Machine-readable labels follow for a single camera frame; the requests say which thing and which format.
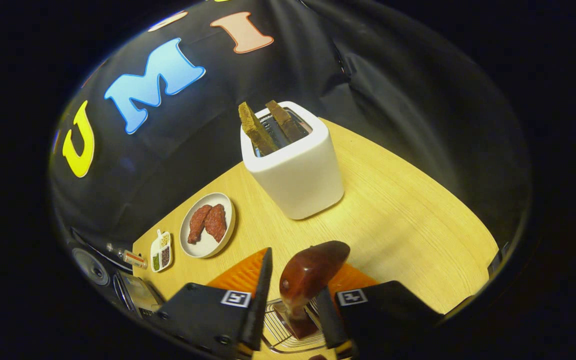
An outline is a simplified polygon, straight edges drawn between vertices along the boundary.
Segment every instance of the blue letter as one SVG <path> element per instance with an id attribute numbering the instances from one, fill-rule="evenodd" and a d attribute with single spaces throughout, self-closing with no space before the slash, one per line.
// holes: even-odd
<path id="1" fill-rule="evenodd" d="M 104 99 L 112 99 L 126 121 L 126 133 L 132 134 L 146 121 L 148 111 L 137 109 L 133 100 L 151 107 L 162 104 L 160 77 L 166 83 L 166 95 L 175 95 L 196 82 L 206 69 L 194 66 L 179 50 L 180 38 L 175 38 L 155 48 L 148 56 L 143 76 L 124 74 L 106 90 Z"/>

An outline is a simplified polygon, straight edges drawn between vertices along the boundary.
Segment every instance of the plate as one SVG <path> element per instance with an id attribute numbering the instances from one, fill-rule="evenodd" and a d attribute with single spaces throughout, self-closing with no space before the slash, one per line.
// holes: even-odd
<path id="1" fill-rule="evenodd" d="M 168 231 L 163 232 L 157 229 L 157 238 L 150 244 L 150 269 L 153 272 L 160 272 L 172 264 L 172 237 Z M 167 255 L 167 262 L 164 262 L 164 251 Z M 155 257 L 158 261 L 158 268 L 155 269 Z"/>
<path id="2" fill-rule="evenodd" d="M 204 205 L 214 207 L 217 204 L 223 205 L 224 212 L 226 212 L 226 233 L 223 235 L 221 242 L 217 242 L 215 238 L 206 231 L 206 228 L 201 231 L 201 239 L 195 244 L 188 243 L 188 234 L 190 234 L 190 218 L 193 214 Z M 233 202 L 228 196 L 222 193 L 210 193 L 195 202 L 194 205 L 188 210 L 181 223 L 181 230 L 179 230 L 179 242 L 181 248 L 186 255 L 193 258 L 208 258 L 221 251 L 228 241 L 231 239 L 235 225 L 235 207 Z"/>

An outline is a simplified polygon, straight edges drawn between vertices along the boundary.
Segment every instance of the wire rack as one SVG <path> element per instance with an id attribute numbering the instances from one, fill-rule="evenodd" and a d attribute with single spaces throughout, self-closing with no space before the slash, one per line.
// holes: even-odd
<path id="1" fill-rule="evenodd" d="M 282 325 L 274 311 L 275 304 L 281 303 L 281 299 L 268 301 L 265 305 L 265 315 L 263 317 L 262 340 L 268 348 L 275 353 L 302 353 L 314 349 L 320 349 L 326 346 L 326 339 L 320 328 L 318 319 L 314 319 L 319 328 L 313 335 L 297 339 Z M 314 309 L 315 317 L 319 314 L 319 308 L 316 301 L 310 302 Z"/>

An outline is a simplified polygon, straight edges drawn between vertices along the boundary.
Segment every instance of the wooden table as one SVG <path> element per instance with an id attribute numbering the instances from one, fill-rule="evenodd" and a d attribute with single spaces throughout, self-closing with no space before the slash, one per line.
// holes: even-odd
<path id="1" fill-rule="evenodd" d="M 348 263 L 378 282 L 396 280 L 439 313 L 475 294 L 489 279 L 498 246 L 482 222 L 452 193 L 394 153 L 323 120 L 332 137 L 345 194 L 310 218 L 284 216 L 240 162 L 181 203 L 137 239 L 134 253 L 146 257 L 157 229 L 173 236 L 174 264 L 160 273 L 134 269 L 164 299 L 184 284 L 206 284 L 240 260 L 272 247 L 269 300 L 279 298 L 279 276 L 290 258 L 311 245 L 340 240 L 350 246 Z M 235 205 L 230 242 L 217 255 L 185 255 L 179 230 L 186 213 L 206 194 L 221 192 Z M 311 351 L 278 355 L 262 345 L 256 359 L 307 360 Z M 322 352 L 334 359 L 331 350 Z"/>

